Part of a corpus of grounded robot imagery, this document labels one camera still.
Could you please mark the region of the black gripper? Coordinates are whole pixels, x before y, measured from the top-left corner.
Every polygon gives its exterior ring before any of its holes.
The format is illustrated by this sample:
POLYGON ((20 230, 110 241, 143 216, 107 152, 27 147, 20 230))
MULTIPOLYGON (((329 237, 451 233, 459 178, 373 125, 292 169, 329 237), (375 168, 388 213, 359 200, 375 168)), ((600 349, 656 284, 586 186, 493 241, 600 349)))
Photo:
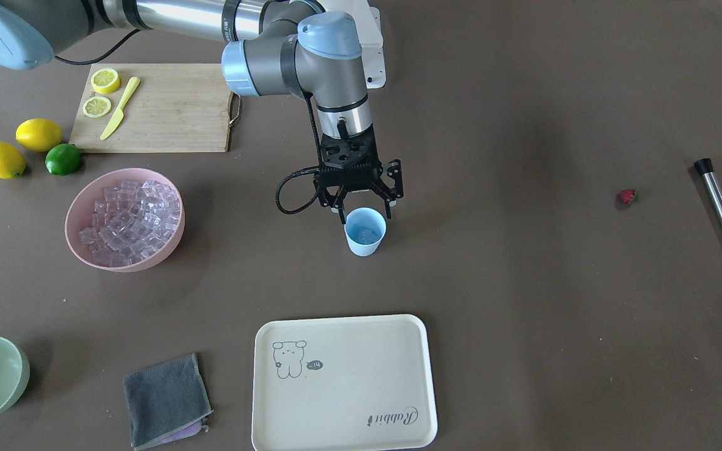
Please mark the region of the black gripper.
POLYGON ((322 134, 319 154, 322 161, 313 183, 323 207, 335 209, 345 225, 347 194, 369 190, 384 201, 385 218, 392 220, 392 208, 404 196, 403 169, 399 159, 387 165, 379 160, 373 126, 347 139, 322 134))

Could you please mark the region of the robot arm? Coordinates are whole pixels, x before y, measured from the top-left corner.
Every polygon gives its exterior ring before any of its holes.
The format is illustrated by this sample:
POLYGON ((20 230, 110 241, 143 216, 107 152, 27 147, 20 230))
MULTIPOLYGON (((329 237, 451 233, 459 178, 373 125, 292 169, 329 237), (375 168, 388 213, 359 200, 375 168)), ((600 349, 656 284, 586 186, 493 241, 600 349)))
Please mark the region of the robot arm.
POLYGON ((0 1, 0 66, 32 70, 104 29, 221 43, 233 93, 294 95, 310 107, 313 200, 349 224, 346 197, 372 192, 392 217, 404 196, 402 164, 379 159, 369 51, 350 13, 322 1, 0 1))

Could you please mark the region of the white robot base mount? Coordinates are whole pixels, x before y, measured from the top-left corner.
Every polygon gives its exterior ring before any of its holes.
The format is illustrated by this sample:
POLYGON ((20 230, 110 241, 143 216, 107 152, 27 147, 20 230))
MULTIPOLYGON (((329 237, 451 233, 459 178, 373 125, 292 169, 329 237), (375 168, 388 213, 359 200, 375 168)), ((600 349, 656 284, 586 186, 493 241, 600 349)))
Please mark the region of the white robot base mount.
POLYGON ((387 81, 384 39, 380 12, 369 3, 359 2, 353 12, 363 54, 364 77, 368 89, 383 88, 387 81))

